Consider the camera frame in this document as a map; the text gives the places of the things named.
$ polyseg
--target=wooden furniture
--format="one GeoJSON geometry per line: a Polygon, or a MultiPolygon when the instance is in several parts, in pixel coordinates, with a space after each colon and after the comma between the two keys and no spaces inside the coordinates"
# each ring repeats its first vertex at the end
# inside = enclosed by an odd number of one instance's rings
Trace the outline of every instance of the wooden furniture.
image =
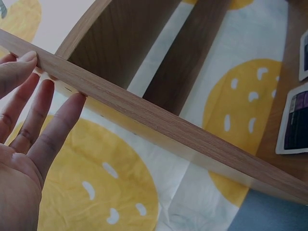
{"type": "Polygon", "coordinates": [[[88,95],[88,107],[139,136],[253,189],[308,204],[307,156],[274,154],[286,94],[299,84],[297,46],[306,30],[307,4],[300,0],[290,3],[281,81],[255,157],[176,115],[230,1],[199,0],[157,71],[145,99],[125,90],[178,3],[178,0],[96,0],[56,55],[3,30],[0,45],[18,56],[35,50],[38,66],[62,81],[61,86],[66,88],[62,90],[68,94],[78,90],[88,95]],[[207,31],[198,23],[206,26],[207,31]],[[186,39],[194,42],[191,50],[181,46],[186,39]],[[174,81],[181,90],[173,88],[174,81]],[[153,91],[161,91],[162,97],[156,101],[153,91]]]}

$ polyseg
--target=gray fabric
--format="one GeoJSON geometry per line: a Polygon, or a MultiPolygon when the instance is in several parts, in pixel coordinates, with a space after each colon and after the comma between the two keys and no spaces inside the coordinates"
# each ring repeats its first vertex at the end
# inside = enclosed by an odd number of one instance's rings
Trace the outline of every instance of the gray fabric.
{"type": "Polygon", "coordinates": [[[229,231],[308,231],[308,206],[250,190],[229,231]]]}

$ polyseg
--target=yellow circle pattern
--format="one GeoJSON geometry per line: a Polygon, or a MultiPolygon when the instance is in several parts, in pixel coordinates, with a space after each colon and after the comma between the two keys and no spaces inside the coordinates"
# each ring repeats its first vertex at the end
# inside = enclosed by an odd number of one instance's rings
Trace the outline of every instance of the yellow circle pattern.
{"type": "Polygon", "coordinates": [[[152,231],[157,216],[156,187],[138,154],[114,133],[80,119],[48,173],[38,230],[152,231]]]}
{"type": "MultiPolygon", "coordinates": [[[[189,4],[196,4],[198,0],[183,0],[189,4]]],[[[229,10],[239,10],[253,3],[254,0],[232,0],[229,10]]]]}
{"type": "MultiPolygon", "coordinates": [[[[31,42],[41,22],[41,5],[38,0],[19,0],[0,18],[0,28],[25,41],[31,42]]],[[[0,57],[8,52],[0,49],[0,57]]]]}
{"type": "MultiPolygon", "coordinates": [[[[203,128],[255,155],[275,96],[281,62],[256,59],[231,69],[212,89],[203,128]]],[[[209,173],[222,195],[240,206],[248,188],[209,173]]]]}

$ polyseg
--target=hand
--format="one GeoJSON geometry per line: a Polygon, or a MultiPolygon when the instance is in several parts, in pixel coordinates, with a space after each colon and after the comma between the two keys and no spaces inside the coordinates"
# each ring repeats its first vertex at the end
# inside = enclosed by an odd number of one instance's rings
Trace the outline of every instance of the hand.
{"type": "Polygon", "coordinates": [[[0,113],[0,230],[37,229],[48,170],[85,103],[85,96],[71,96],[39,135],[54,92],[53,82],[44,80],[18,136],[4,145],[39,82],[32,73],[37,61],[33,51],[18,62],[11,54],[0,60],[0,99],[20,86],[0,113]]]}

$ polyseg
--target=white dot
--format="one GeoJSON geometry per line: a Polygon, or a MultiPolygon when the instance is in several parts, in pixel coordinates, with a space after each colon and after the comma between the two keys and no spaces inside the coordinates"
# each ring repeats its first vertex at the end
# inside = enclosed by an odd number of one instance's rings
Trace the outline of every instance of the white dot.
{"type": "Polygon", "coordinates": [[[261,80],[262,79],[262,76],[263,74],[269,72],[269,70],[266,68],[266,67],[261,67],[258,69],[257,71],[257,77],[258,77],[258,80],[261,80]]]}
{"type": "Polygon", "coordinates": [[[90,200],[92,201],[95,197],[95,190],[93,186],[87,181],[82,182],[82,186],[85,188],[85,190],[87,190],[90,200]]]}
{"type": "Polygon", "coordinates": [[[119,221],[120,215],[115,208],[110,209],[110,217],[107,218],[107,222],[111,225],[116,224],[119,221]]]}
{"type": "Polygon", "coordinates": [[[111,167],[107,162],[103,163],[103,168],[114,178],[118,179],[119,175],[113,167],[111,167]]]}
{"type": "Polygon", "coordinates": [[[225,131],[230,130],[230,115],[225,116],[225,131]]]}
{"type": "Polygon", "coordinates": [[[251,93],[249,93],[248,100],[250,102],[252,102],[253,100],[257,100],[257,99],[259,99],[259,94],[257,92],[252,91],[251,93]]]}
{"type": "Polygon", "coordinates": [[[275,98],[275,96],[276,96],[276,90],[273,90],[273,92],[271,93],[271,96],[272,96],[273,98],[275,98]]]}
{"type": "Polygon", "coordinates": [[[249,125],[248,125],[249,133],[253,133],[254,132],[255,121],[256,121],[256,118],[251,118],[250,119],[249,125]]]}
{"type": "Polygon", "coordinates": [[[146,215],[146,208],[144,207],[143,204],[137,203],[136,208],[138,209],[140,216],[145,216],[146,215]]]}
{"type": "Polygon", "coordinates": [[[236,89],[237,88],[237,83],[239,82],[239,80],[237,78],[234,78],[232,81],[231,81],[231,88],[232,89],[236,89]]]}

